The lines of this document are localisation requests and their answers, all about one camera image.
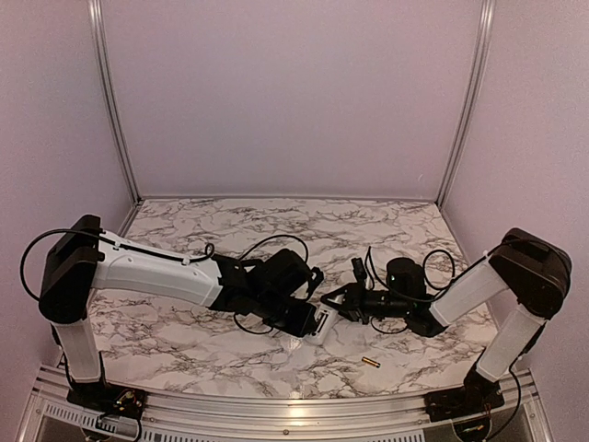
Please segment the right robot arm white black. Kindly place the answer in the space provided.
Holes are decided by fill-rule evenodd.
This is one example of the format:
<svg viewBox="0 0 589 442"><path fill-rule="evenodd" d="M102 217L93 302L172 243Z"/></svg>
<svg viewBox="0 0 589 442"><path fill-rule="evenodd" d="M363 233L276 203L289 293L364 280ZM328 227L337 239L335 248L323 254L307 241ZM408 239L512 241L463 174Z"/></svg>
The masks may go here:
<svg viewBox="0 0 589 442"><path fill-rule="evenodd" d="M519 228L450 282L428 294L425 265L410 258L387 263L382 289L370 289L364 268L369 258L352 262L355 282L321 297L331 318L363 324L373 319L401 318L409 331L432 338L458 319L500 294L511 294L516 308L482 352L456 392L456 405L474 413L491 398L491 387L527 353L546 323L561 309L572 284L572 261L560 248Z"/></svg>

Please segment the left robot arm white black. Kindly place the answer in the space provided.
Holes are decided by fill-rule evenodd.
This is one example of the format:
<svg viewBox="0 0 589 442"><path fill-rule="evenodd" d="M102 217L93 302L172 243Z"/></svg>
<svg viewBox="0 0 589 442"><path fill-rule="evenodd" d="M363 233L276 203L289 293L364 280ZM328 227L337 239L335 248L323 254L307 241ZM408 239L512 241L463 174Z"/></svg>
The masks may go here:
<svg viewBox="0 0 589 442"><path fill-rule="evenodd" d="M267 260L233 258L207 244L202 256L139 245L103 229L99 217L82 216L71 228L57 229L40 289L39 310L53 326L69 375L98 410L117 396L104 380L103 365L88 317L95 290L128 290L190 302L212 311L254 315L264 325L297 338L318 327L312 296L323 280L317 267L293 250Z"/></svg>

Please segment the white remote control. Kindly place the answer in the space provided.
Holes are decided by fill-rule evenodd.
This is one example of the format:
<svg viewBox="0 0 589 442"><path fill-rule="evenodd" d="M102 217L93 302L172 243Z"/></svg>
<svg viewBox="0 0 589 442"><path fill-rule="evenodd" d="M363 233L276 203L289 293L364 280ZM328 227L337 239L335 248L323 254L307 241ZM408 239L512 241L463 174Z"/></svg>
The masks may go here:
<svg viewBox="0 0 589 442"><path fill-rule="evenodd" d="M334 308L319 307L314 317L317 327L304 338L304 341L315 346L322 345L337 318L338 312Z"/></svg>

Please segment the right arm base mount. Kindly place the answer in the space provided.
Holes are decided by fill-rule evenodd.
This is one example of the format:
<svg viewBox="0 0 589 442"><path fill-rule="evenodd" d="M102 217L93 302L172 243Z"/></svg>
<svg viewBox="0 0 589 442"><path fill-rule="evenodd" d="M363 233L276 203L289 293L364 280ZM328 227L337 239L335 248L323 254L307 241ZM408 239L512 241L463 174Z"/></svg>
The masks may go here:
<svg viewBox="0 0 589 442"><path fill-rule="evenodd" d="M441 422L500 408L505 400L499 385L493 384L490 389L462 386L430 392L424 396L424 403L430 421Z"/></svg>

